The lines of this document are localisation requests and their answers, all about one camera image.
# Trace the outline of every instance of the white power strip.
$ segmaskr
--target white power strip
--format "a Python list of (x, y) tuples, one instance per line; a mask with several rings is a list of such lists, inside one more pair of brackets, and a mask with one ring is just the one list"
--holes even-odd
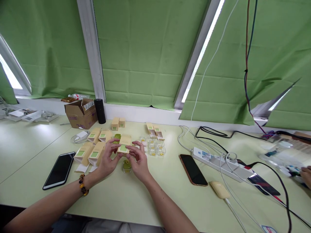
[[(220, 156), (211, 155), (203, 150), (200, 150), (199, 148), (194, 147), (192, 151), (192, 157), (201, 161), (202, 163), (205, 163), (206, 165), (209, 165), (210, 167), (220, 171), (219, 164), (221, 163), (221, 171), (223, 174), (230, 176), (231, 178), (243, 182), (242, 179), (240, 179), (237, 175), (232, 173), (230, 168), (225, 162), (225, 159), (222, 158), (222, 161), (220, 162)], [(252, 176), (254, 173), (251, 169), (245, 169), (243, 165), (241, 164), (234, 164), (230, 163), (230, 167), (234, 170), (236, 174), (238, 174), (243, 179), (247, 179), (248, 177)]]

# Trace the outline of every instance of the amber bead bracelet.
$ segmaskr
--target amber bead bracelet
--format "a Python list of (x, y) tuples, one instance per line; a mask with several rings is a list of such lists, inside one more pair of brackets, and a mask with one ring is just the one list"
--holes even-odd
[(88, 194), (88, 191), (85, 187), (84, 187), (84, 183), (83, 183), (83, 178), (84, 178), (84, 174), (80, 175), (79, 177), (79, 184), (80, 184), (80, 189), (81, 192), (83, 193), (84, 196), (86, 196)]

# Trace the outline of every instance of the smartphone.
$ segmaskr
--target smartphone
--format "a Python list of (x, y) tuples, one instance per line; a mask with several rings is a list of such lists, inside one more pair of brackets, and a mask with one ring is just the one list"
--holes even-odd
[(60, 155), (46, 180), (43, 190), (48, 190), (66, 183), (68, 174), (74, 160), (75, 152)]
[(207, 186), (208, 183), (205, 180), (202, 172), (200, 171), (199, 167), (195, 163), (194, 159), (191, 155), (179, 155), (181, 163), (183, 164), (186, 173), (189, 177), (189, 180), (194, 185), (199, 186)]
[[(246, 166), (245, 163), (243, 163), (241, 160), (237, 159), (237, 162), (243, 166)], [(263, 178), (261, 178), (257, 173), (254, 172), (254, 174), (250, 177), (248, 177), (248, 180), (251, 181), (253, 184), (258, 184), (260, 185), (264, 190), (269, 192), (273, 196), (280, 196), (280, 193), (273, 188), (267, 181), (265, 181)], [(269, 195), (265, 191), (263, 191), (260, 187), (255, 186), (258, 188), (263, 194)]]

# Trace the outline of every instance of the person's hand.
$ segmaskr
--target person's hand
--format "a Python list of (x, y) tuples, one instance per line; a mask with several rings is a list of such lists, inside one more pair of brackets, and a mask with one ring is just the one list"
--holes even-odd
[(307, 168), (302, 167), (300, 175), (308, 188), (311, 189), (311, 166), (308, 166)]
[(128, 160), (131, 162), (132, 170), (137, 178), (145, 183), (152, 178), (149, 172), (147, 164), (147, 156), (145, 155), (144, 146), (141, 142), (134, 141), (133, 144), (138, 145), (139, 148), (134, 146), (125, 146), (130, 150), (130, 153), (126, 155)]
[(101, 176), (101, 179), (110, 175), (114, 171), (119, 160), (123, 156), (123, 154), (120, 153), (120, 154), (116, 155), (116, 157), (113, 160), (110, 158), (110, 156), (112, 155), (112, 152), (116, 153), (118, 150), (118, 147), (121, 146), (121, 144), (113, 144), (114, 141), (120, 141), (120, 139), (113, 138), (113, 139), (110, 139), (106, 143), (104, 154), (101, 157), (101, 161), (100, 161), (98, 168), (96, 169), (96, 170), (98, 170), (98, 172)]

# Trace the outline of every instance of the desk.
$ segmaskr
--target desk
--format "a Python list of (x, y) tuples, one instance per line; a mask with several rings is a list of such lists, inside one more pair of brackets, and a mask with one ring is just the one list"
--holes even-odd
[(0, 183), (71, 128), (60, 116), (50, 123), (0, 120)]
[[(99, 125), (96, 123), (92, 128), (102, 127), (105, 129), (109, 128), (110, 124), (111, 121), (108, 120), (106, 124)], [(178, 157), (179, 154), (189, 154), (177, 142), (181, 129), (177, 126), (167, 125), (160, 127), (166, 139), (167, 153), (164, 157), (148, 156), (148, 167), (163, 190), (185, 212), (200, 232), (242, 232), (242, 228), (227, 204), (216, 196), (210, 186), (194, 186), (189, 182)], [(53, 192), (56, 188), (43, 191), (42, 186), (58, 155), (72, 151), (77, 152), (79, 149), (81, 144), (70, 142), (70, 138), (78, 132), (80, 132), (79, 129), (69, 129), (9, 179), (0, 184), (0, 204), (28, 207)], [(120, 128), (118, 133), (131, 134), (132, 139), (136, 140), (141, 134), (147, 133), (147, 129), (144, 123), (126, 122), (126, 128)], [(259, 146), (261, 142), (257, 139), (241, 134), (234, 135), (232, 139), (209, 136), (217, 140), (228, 151), (236, 152), (245, 163), (258, 161), (256, 154), (260, 153), (262, 149)], [(184, 137), (181, 141), (187, 147), (193, 147), (193, 144)], [(116, 170), (108, 178), (94, 186), (89, 195), (79, 199), (67, 213), (161, 226), (147, 189), (133, 173), (125, 174), (122, 172), (123, 160), (119, 161)], [(222, 182), (217, 170), (197, 160), (196, 163), (207, 181)], [(78, 179), (79, 174), (74, 173), (77, 167), (78, 163), (74, 162), (67, 183)], [(285, 201), (284, 192), (277, 177), (263, 166), (258, 165), (254, 169), (281, 193), (281, 199)], [(225, 179), (239, 196), (239, 199), (242, 200), (242, 205), (247, 207), (259, 223), (272, 226), (278, 232), (287, 232), (288, 221), (285, 208), (270, 200), (269, 197), (251, 185), (239, 183), (227, 176)], [(311, 198), (308, 196), (307, 190), (296, 185), (290, 179), (284, 178), (283, 180), (289, 192), (291, 209), (307, 221), (311, 221)], [(231, 204), (248, 232), (261, 232), (255, 223), (239, 209), (233, 199)], [(292, 216), (292, 222), (293, 232), (309, 232), (308, 228), (296, 217)]]

